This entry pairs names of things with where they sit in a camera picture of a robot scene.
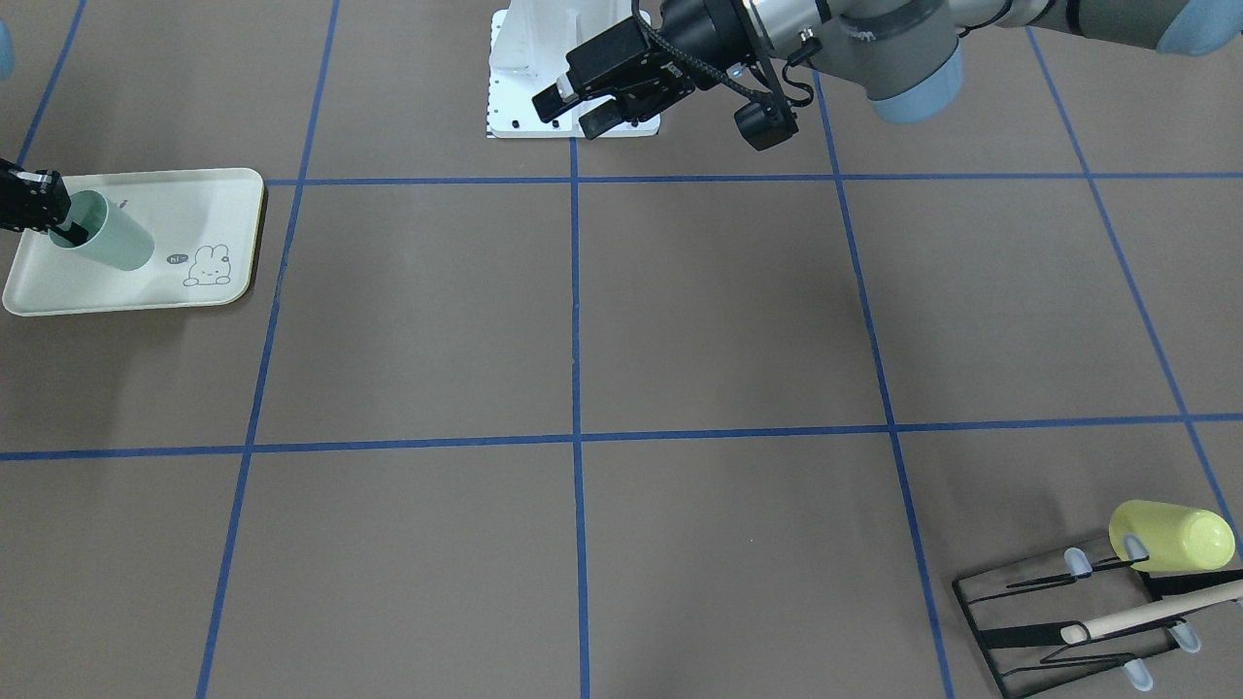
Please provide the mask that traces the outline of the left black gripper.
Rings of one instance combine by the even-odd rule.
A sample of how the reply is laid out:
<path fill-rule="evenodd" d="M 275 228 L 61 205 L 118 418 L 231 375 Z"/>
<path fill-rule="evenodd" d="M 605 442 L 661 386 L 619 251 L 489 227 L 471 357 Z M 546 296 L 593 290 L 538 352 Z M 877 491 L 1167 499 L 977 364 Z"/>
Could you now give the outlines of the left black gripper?
<path fill-rule="evenodd" d="M 566 53 L 566 80 L 532 96 L 542 123 L 556 123 L 579 103 L 603 100 L 579 118 L 585 139 L 603 137 L 626 117 L 655 117 L 695 91 L 716 85 L 751 101 L 764 91 L 728 76 L 736 65 L 757 62 L 755 44 L 737 1 L 664 1 L 660 25 L 643 17 L 630 1 L 630 17 Z"/>

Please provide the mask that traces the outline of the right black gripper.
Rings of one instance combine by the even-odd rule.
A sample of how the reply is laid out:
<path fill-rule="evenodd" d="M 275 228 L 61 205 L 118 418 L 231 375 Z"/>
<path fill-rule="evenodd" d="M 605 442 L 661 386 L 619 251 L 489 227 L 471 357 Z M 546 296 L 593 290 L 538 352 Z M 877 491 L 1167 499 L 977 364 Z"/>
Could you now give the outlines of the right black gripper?
<path fill-rule="evenodd" d="M 58 170 L 26 170 L 1 159 L 1 229 L 52 230 L 63 245 L 85 245 L 88 230 L 68 221 L 71 197 Z"/>

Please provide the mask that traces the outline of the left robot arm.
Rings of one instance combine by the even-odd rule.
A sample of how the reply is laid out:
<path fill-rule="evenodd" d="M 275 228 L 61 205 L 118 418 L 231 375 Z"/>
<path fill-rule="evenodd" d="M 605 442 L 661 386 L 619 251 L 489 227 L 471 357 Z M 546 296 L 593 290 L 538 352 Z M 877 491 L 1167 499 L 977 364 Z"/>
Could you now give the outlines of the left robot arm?
<path fill-rule="evenodd" d="M 648 122 L 716 85 L 741 95 L 735 124 L 755 150 L 798 131 L 796 108 L 814 100 L 791 80 L 807 67 L 864 90 L 888 123 L 943 111 L 960 95 L 962 44 L 991 27 L 1038 27 L 1203 56 L 1241 34 L 1238 1 L 665 1 L 660 22 L 630 2 L 626 17 L 566 53 L 566 70 L 533 96 L 554 122 L 582 103 L 585 139 Z"/>

